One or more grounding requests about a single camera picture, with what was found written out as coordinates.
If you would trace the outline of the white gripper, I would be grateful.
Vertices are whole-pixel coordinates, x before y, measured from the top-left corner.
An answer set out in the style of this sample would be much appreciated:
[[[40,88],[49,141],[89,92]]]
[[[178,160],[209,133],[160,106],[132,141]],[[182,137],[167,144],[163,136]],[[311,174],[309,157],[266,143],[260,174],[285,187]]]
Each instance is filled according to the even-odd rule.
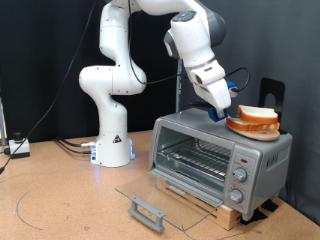
[[[219,119],[224,119],[228,116],[226,108],[231,106],[231,97],[224,79],[205,86],[197,86],[196,93],[206,102],[219,109],[216,111]]]

